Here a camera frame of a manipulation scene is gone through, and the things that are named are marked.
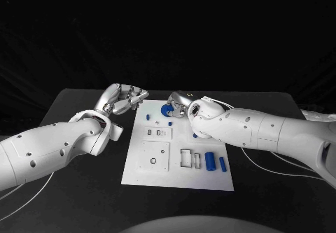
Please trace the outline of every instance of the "small blue part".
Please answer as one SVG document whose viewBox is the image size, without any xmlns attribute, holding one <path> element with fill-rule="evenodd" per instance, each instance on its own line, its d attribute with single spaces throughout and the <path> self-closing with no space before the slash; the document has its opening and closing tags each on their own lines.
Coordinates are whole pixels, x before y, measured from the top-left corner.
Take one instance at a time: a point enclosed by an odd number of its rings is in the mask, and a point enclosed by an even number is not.
<svg viewBox="0 0 336 233">
<path fill-rule="evenodd" d="M 222 172 L 225 172 L 227 166 L 225 166 L 225 162 L 224 162 L 224 157 L 219 157 L 219 162 L 221 162 Z"/>
<path fill-rule="evenodd" d="M 215 156 L 212 152 L 205 153 L 205 165 L 208 171 L 215 171 L 217 163 L 215 163 Z"/>
<path fill-rule="evenodd" d="M 173 106 L 172 106 L 172 104 L 170 105 L 163 105 L 162 106 L 162 114 L 163 114 L 163 116 L 166 116 L 166 117 L 170 117 L 170 115 L 168 115 L 168 112 L 169 111 L 173 111 Z"/>
</svg>

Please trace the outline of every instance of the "circular hole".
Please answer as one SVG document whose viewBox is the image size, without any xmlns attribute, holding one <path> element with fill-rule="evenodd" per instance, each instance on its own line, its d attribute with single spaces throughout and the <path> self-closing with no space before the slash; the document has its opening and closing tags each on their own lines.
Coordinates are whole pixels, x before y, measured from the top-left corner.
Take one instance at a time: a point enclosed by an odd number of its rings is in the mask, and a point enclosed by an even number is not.
<svg viewBox="0 0 336 233">
<path fill-rule="evenodd" d="M 35 160 L 31 161 L 31 167 L 36 167 L 36 161 Z"/>
</svg>

